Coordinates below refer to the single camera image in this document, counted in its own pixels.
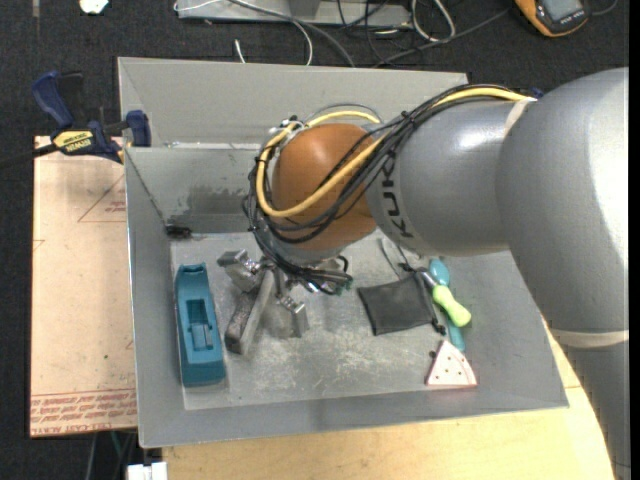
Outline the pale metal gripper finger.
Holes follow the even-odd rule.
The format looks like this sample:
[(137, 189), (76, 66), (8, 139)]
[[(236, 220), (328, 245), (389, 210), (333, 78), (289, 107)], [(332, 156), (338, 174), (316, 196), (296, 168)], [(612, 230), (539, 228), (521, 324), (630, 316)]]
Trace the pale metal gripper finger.
[(283, 324), (291, 337), (302, 338), (309, 330), (306, 306), (304, 303), (294, 300), (291, 296), (282, 296), (277, 299)]
[(241, 292), (225, 330), (224, 343), (229, 352), (247, 355), (271, 296), (273, 270), (252, 260), (245, 249), (227, 251), (217, 263)]

